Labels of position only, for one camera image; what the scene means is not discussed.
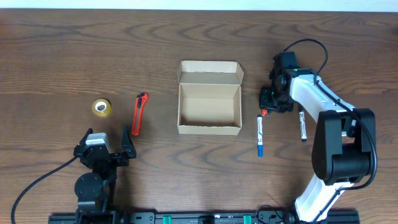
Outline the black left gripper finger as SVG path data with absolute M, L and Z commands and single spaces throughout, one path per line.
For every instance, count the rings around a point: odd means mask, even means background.
M 121 147 L 129 159 L 136 158 L 136 149 L 132 143 L 129 128 L 125 125 L 121 139 Z
M 88 128 L 87 132 L 85 133 L 85 135 L 83 136 L 83 138 L 80 141 L 80 145 L 81 146 L 85 146 L 86 145 L 86 140 L 87 140 L 88 136 L 90 134 L 92 134 L 92 133 L 93 133 L 93 129 L 92 128 Z

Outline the blue whiteboard marker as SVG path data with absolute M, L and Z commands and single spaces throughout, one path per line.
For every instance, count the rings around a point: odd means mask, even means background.
M 257 155 L 258 157 L 263 157 L 263 137 L 262 137 L 262 116 L 259 114 L 257 116 Z

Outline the black whiteboard marker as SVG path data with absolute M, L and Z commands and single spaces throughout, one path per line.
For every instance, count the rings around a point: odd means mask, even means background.
M 302 142 L 307 141 L 307 132 L 305 128 L 305 113 L 302 105 L 298 105 L 299 120 L 300 120 L 300 135 Z

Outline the red utility knife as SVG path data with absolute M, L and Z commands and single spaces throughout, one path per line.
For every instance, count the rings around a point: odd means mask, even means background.
M 140 93 L 136 97 L 135 107 L 134 107 L 134 117 L 132 121 L 132 129 L 131 134 L 133 136 L 138 136 L 141 130 L 142 124 L 142 115 L 144 112 L 144 107 L 149 99 L 149 95 L 147 93 Z

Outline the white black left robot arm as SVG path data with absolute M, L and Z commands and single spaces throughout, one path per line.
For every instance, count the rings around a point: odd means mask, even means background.
M 116 187 L 117 168 L 128 166 L 136 158 L 128 127 L 123 130 L 122 152 L 109 152 L 106 133 L 94 133 L 90 128 L 75 146 L 73 155 L 89 168 L 75 183 L 78 208 L 84 213 L 105 213 L 112 204 Z

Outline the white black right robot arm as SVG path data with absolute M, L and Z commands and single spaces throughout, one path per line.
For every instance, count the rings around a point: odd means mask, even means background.
M 340 195 L 364 189 L 377 172 L 375 115 L 333 93 L 310 68 L 275 68 L 261 90 L 261 109 L 291 112 L 302 106 L 316 122 L 312 148 L 314 175 L 294 202 L 287 221 L 320 223 Z

